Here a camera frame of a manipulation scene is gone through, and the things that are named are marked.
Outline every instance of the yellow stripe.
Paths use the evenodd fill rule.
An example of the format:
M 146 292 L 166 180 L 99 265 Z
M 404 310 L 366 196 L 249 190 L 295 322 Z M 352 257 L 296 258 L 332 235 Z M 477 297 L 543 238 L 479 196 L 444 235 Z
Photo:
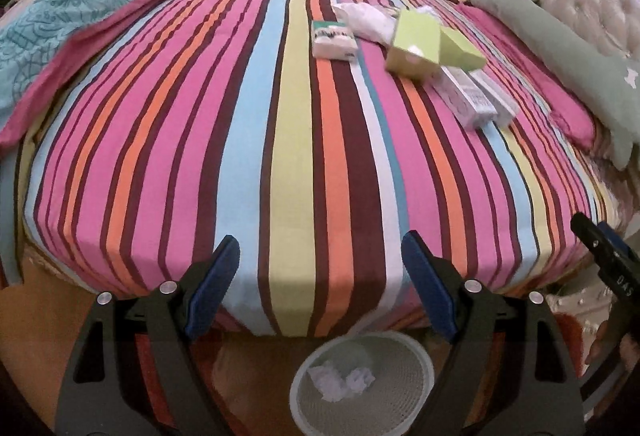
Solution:
M 511 130 L 502 130 L 502 137 L 507 143 L 507 148 L 513 155 L 515 162 L 522 173 L 527 189 L 531 196 L 533 205 L 533 225 L 532 229 L 538 241 L 540 255 L 533 268 L 529 272 L 529 276 L 533 277 L 542 273 L 551 256 L 551 235 L 549 228 L 549 218 L 546 215 L 545 197 L 542 194 L 540 182 L 531 167 L 529 158 L 522 152 L 517 140 L 513 137 Z
M 306 336 L 316 295 L 306 0 L 290 0 L 271 164 L 269 283 L 283 335 Z

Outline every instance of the crumpled tissue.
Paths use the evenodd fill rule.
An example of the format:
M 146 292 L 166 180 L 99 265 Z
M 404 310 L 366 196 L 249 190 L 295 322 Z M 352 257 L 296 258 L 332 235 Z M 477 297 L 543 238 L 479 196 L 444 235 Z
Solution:
M 354 36 L 383 46 L 391 44 L 396 30 L 395 15 L 399 9 L 376 7 L 368 3 L 337 3 L 332 7 L 338 21 L 351 28 Z M 436 10 L 429 5 L 418 7 L 415 12 L 433 16 L 442 24 Z
M 327 402 L 340 402 L 345 398 L 360 395 L 375 380 L 369 368 L 355 368 L 343 379 L 330 360 L 321 366 L 309 368 L 307 372 L 316 389 L 322 394 L 322 399 Z

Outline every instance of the green plush toy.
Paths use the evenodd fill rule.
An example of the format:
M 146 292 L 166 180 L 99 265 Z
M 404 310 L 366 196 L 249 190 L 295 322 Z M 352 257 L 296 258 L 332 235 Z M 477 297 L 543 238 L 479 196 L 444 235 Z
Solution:
M 611 160 L 628 166 L 640 144 L 640 63 L 607 57 L 531 0 L 471 0 L 501 20 L 572 91 L 612 137 Z

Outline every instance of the green box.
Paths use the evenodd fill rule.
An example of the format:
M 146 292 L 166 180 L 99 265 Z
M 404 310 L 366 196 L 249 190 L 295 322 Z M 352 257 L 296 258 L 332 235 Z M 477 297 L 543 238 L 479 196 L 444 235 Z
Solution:
M 480 70 L 486 64 L 486 57 L 459 30 L 443 26 L 440 64 L 464 71 Z
M 401 10 L 386 53 L 386 69 L 422 81 L 440 65 L 440 24 L 428 14 Z

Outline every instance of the bed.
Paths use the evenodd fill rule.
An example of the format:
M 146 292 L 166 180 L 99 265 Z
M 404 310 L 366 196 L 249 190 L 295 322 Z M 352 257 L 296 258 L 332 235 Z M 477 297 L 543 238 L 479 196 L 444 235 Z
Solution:
M 350 1 L 433 7 L 522 112 L 465 131 L 430 83 L 384 70 L 380 45 L 314 59 L 310 22 Z M 640 56 L 640 1 L 612 1 L 541 3 L 604 52 Z M 518 293 L 580 265 L 572 214 L 624 231 L 636 207 L 589 110 L 499 22 L 445 0 L 39 0 L 0 31 L 0 61 L 4 285 L 31 261 L 139 295 L 231 234 L 241 266 L 219 327 L 403 328 L 424 321 L 408 230 Z

